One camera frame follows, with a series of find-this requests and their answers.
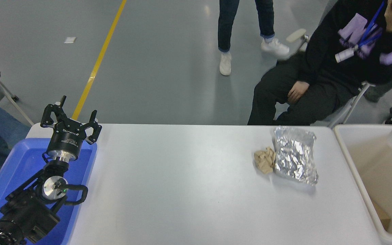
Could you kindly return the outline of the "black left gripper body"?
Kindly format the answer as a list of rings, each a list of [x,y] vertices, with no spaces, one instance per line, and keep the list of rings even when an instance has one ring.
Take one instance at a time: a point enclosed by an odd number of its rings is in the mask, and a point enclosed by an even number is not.
[[[53,135],[48,145],[48,156],[54,159],[63,157],[66,160],[78,160],[85,132],[82,124],[71,121],[67,126],[64,121],[53,125]]]

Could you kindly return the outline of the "person's right hand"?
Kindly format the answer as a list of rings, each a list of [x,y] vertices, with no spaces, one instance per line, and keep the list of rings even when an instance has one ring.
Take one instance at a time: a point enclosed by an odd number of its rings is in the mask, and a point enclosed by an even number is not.
[[[295,104],[306,93],[309,88],[308,82],[296,81],[288,92],[288,103]]]

